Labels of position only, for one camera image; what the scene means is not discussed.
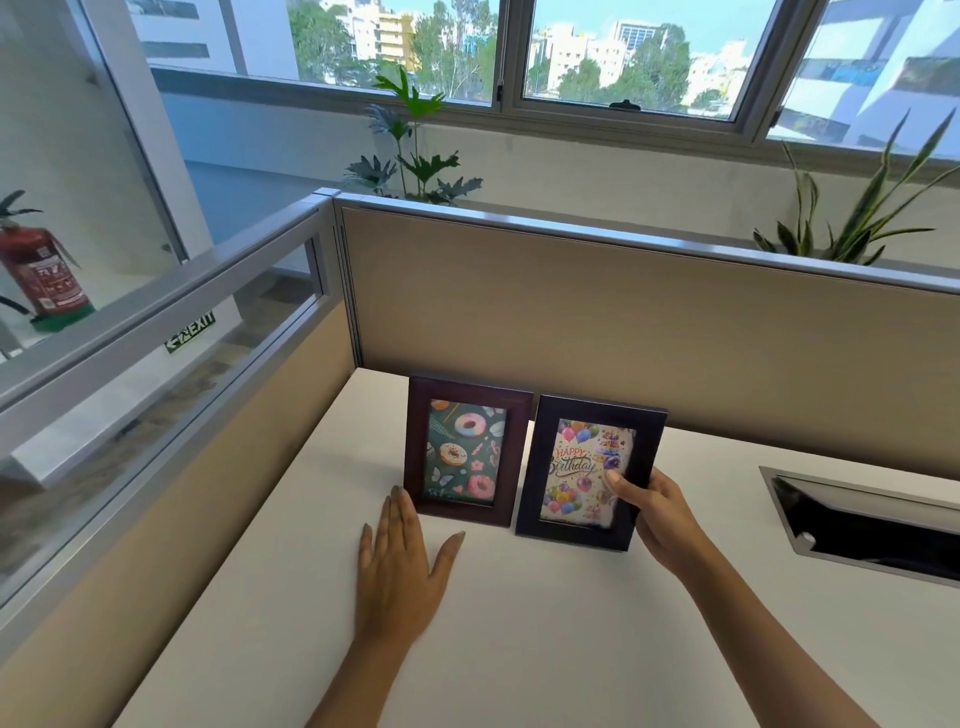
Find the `person's right hand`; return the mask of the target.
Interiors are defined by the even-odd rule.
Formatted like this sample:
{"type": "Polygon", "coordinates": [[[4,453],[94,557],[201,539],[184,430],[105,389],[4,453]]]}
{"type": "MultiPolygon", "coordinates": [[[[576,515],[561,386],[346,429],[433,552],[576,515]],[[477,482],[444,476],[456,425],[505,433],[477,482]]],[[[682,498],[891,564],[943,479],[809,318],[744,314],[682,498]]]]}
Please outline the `person's right hand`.
{"type": "Polygon", "coordinates": [[[725,563],[675,480],[653,467],[646,484],[635,485],[650,491],[650,502],[637,509],[634,529],[659,564],[690,586],[725,563]]]}

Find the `person's left hand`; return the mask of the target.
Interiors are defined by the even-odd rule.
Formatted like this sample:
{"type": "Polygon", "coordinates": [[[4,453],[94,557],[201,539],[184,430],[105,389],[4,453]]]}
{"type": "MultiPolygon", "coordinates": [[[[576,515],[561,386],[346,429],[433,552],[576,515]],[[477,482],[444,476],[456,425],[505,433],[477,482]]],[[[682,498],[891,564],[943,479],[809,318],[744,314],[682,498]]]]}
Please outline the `person's left hand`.
{"type": "Polygon", "coordinates": [[[382,504],[377,526],[363,526],[354,638],[367,630],[421,637],[446,594],[434,592],[429,583],[434,560],[428,558],[419,515],[409,492],[392,487],[382,504]]]}

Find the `dark blue balloon picture frame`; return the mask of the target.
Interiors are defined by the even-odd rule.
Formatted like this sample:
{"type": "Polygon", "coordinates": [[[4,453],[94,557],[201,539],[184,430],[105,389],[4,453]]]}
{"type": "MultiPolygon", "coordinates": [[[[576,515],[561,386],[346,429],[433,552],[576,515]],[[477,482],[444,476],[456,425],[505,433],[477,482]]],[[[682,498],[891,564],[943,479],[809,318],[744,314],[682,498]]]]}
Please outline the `dark blue balloon picture frame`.
{"type": "Polygon", "coordinates": [[[541,394],[514,533],[628,552],[639,508],[608,475],[645,485],[667,417],[657,407],[541,394]]]}

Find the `person's left forearm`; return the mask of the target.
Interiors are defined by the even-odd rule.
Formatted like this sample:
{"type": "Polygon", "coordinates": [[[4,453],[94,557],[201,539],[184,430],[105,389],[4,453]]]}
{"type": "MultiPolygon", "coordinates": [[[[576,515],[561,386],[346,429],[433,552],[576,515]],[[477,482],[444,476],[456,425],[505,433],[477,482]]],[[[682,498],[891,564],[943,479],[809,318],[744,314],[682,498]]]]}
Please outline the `person's left forearm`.
{"type": "Polygon", "coordinates": [[[378,728],[391,689],[418,638],[369,630],[354,637],[304,728],[378,728]]]}

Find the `person's right forearm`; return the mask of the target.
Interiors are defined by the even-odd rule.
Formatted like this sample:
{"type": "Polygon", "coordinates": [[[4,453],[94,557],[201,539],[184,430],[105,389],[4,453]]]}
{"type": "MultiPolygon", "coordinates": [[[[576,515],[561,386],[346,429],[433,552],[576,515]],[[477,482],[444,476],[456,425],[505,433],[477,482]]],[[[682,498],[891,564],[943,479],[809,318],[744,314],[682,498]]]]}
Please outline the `person's right forearm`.
{"type": "Polygon", "coordinates": [[[881,728],[715,547],[676,569],[759,728],[881,728]]]}

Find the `beige cubicle partition panel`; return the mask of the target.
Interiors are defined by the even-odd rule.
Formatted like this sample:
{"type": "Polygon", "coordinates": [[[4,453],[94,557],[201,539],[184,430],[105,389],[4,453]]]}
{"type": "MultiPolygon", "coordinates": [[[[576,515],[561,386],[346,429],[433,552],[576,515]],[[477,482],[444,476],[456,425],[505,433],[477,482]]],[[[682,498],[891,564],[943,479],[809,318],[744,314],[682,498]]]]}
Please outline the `beige cubicle partition panel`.
{"type": "Polygon", "coordinates": [[[960,480],[960,279],[347,195],[367,368],[960,480]]]}

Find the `glass-topped side partition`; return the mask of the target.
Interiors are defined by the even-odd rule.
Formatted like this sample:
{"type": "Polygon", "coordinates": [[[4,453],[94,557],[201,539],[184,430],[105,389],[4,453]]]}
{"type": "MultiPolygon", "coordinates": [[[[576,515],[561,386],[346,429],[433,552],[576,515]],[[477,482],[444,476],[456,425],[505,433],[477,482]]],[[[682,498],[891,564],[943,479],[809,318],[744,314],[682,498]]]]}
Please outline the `glass-topped side partition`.
{"type": "Polygon", "coordinates": [[[0,728],[111,728],[354,373],[321,188],[197,293],[0,405],[0,728]],[[206,312],[216,323],[168,354],[206,312]]]}

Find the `green exit sign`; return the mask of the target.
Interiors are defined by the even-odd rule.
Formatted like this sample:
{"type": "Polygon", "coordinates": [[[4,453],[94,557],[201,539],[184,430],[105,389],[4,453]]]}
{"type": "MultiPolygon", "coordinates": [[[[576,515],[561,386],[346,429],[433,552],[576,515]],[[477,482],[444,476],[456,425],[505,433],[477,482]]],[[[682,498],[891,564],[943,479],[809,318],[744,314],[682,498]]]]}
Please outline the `green exit sign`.
{"type": "Polygon", "coordinates": [[[187,343],[196,339],[200,334],[214,326],[216,322],[216,316],[212,310],[205,312],[197,319],[187,324],[186,327],[174,334],[171,338],[167,339],[163,345],[164,350],[168,355],[173,355],[183,346],[186,346],[187,343]]]}

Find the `snake plant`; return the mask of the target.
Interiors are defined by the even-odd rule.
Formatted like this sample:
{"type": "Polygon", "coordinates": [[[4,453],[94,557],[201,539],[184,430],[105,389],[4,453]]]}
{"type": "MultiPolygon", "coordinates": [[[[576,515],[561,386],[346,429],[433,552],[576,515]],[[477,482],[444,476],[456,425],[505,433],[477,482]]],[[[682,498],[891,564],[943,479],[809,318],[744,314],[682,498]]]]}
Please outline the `snake plant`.
{"type": "Polygon", "coordinates": [[[765,254],[781,254],[793,258],[811,259],[864,267],[875,265],[884,255],[887,245],[882,240],[893,237],[922,235],[935,232],[930,226],[895,226],[897,218],[932,188],[960,173],[960,164],[948,168],[924,183],[918,191],[896,200],[899,190],[912,183],[928,165],[944,136],[954,122],[956,110],[951,110],[930,133],[897,176],[893,174],[893,153],[908,113],[895,125],[883,145],[876,170],[853,205],[846,221],[838,230],[826,223],[827,244],[816,246],[813,223],[821,201],[821,190],[812,174],[802,169],[783,142],[781,147],[794,177],[797,199],[796,223],[793,227],[776,222],[775,237],[765,236],[758,228],[751,234],[753,246],[765,254]]]}

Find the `broad-leaf green plant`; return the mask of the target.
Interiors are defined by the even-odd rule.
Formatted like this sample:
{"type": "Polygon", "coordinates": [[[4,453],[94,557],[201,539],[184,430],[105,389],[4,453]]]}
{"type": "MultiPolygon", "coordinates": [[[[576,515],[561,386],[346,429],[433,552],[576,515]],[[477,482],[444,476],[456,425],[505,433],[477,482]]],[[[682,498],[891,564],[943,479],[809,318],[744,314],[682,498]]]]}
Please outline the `broad-leaf green plant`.
{"type": "Polygon", "coordinates": [[[454,207],[483,187],[478,176],[444,180],[442,174],[460,168],[459,151],[426,155],[421,150],[423,122],[440,110],[444,93],[423,94],[402,66],[388,64],[389,74],[378,74],[374,89],[389,92],[397,106],[372,103],[366,109],[368,127],[392,140],[389,156],[362,155],[347,165],[344,177],[374,196],[454,207]]]}

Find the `aluminium sliding window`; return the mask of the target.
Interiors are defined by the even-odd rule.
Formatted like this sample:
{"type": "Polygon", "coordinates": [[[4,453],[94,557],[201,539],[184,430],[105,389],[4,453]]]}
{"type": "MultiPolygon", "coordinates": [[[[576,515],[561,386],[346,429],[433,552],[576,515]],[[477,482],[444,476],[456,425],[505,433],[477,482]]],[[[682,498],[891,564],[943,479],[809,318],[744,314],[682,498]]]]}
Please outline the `aluminium sliding window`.
{"type": "Polygon", "coordinates": [[[162,91],[777,164],[960,166],[960,0],[126,0],[162,91]]]}

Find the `red fire extinguisher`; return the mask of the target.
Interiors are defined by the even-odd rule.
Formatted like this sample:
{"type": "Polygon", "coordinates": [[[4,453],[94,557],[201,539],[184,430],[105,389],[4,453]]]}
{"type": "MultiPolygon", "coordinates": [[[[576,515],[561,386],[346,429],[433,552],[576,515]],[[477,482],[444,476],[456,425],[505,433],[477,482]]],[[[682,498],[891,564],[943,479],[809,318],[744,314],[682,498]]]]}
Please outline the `red fire extinguisher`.
{"type": "Polygon", "coordinates": [[[41,213],[18,206],[24,194],[17,189],[0,199],[0,265],[29,306],[1,300],[26,315],[37,332],[55,334],[92,315],[95,306],[75,274],[79,263],[54,234],[46,227],[18,222],[21,216],[41,213]]]}

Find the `brown donut picture frame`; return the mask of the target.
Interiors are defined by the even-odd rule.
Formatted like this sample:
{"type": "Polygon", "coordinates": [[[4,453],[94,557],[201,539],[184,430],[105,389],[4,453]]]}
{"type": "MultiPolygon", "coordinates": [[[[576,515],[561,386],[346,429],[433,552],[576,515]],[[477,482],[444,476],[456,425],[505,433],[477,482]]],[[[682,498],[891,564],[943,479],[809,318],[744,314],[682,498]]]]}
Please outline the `brown donut picture frame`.
{"type": "Polygon", "coordinates": [[[509,528],[534,394],[412,376],[403,487],[419,515],[509,528]]]}

